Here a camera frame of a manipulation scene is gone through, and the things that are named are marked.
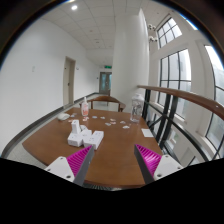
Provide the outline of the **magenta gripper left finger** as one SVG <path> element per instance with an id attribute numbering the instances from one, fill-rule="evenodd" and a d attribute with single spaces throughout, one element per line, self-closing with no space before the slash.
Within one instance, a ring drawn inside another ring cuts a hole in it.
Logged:
<path id="1" fill-rule="evenodd" d="M 88 146 L 68 157 L 58 157 L 45 170 L 78 186 L 82 186 L 93 156 L 94 148 Z"/>

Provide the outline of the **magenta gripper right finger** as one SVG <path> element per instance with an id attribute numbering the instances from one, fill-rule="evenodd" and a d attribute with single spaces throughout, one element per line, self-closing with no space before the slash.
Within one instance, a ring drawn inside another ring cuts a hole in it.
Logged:
<path id="1" fill-rule="evenodd" d="M 146 184 L 160 180 L 182 169 L 182 166 L 169 155 L 158 153 L 136 144 L 134 155 Z"/>

